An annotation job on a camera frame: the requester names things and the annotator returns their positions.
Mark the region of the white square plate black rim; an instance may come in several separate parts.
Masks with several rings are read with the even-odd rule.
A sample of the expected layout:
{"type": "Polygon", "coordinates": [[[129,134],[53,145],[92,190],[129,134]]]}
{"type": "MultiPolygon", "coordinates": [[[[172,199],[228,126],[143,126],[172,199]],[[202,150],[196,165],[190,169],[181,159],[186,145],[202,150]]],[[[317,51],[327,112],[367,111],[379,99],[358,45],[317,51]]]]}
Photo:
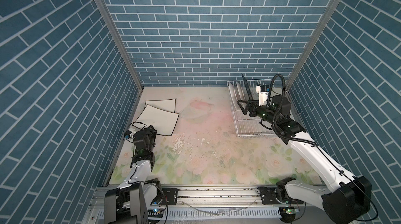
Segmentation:
{"type": "Polygon", "coordinates": [[[141,115],[132,123],[137,129],[153,126],[158,135],[172,136],[179,118],[178,113],[147,105],[141,115]]]}

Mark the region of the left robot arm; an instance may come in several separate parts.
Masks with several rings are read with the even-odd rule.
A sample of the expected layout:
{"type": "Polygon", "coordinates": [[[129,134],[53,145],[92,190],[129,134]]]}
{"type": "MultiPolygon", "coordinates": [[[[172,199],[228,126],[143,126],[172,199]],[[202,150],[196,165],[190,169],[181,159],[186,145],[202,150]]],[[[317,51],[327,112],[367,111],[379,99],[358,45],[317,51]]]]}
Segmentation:
{"type": "Polygon", "coordinates": [[[148,126],[133,134],[135,151],[130,172],[124,181],[104,196],[105,224],[148,224],[148,208],[162,190],[146,179],[155,164],[153,149],[157,131],[148,126]]]}

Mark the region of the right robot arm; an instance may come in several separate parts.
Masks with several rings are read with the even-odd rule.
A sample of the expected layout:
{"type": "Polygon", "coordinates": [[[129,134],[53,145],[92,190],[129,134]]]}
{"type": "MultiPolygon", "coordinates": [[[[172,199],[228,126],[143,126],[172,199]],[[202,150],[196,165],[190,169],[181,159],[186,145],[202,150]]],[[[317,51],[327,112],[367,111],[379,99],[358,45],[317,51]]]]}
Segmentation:
{"type": "Polygon", "coordinates": [[[259,117],[260,124],[269,122],[276,136],[296,151],[325,183],[325,187],[318,187],[287,177],[276,183],[278,201],[301,200],[325,211],[336,224],[359,221],[375,208],[370,181],[364,176],[356,177],[321,149],[306,129],[290,117],[291,104],[284,95],[268,98],[266,104],[239,100],[237,105],[243,114],[259,117]]]}

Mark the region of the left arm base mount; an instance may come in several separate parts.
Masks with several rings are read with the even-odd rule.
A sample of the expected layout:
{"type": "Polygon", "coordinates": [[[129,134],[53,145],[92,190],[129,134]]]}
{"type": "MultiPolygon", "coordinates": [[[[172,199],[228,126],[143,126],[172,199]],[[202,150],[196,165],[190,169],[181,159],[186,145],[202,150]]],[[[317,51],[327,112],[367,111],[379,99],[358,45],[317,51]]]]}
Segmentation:
{"type": "Polygon", "coordinates": [[[156,205],[173,205],[178,201],[178,188],[162,188],[155,199],[156,205]]]}

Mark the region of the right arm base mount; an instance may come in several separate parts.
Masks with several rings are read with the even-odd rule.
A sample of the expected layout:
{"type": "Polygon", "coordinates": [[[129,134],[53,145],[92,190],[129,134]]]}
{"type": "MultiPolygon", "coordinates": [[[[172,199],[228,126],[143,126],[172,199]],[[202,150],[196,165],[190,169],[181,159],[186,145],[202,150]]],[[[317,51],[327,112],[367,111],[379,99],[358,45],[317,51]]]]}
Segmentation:
{"type": "Polygon", "coordinates": [[[287,195],[282,195],[276,187],[259,186],[256,189],[257,194],[260,196],[263,205],[292,205],[296,206],[304,202],[298,199],[291,199],[287,195]]]}

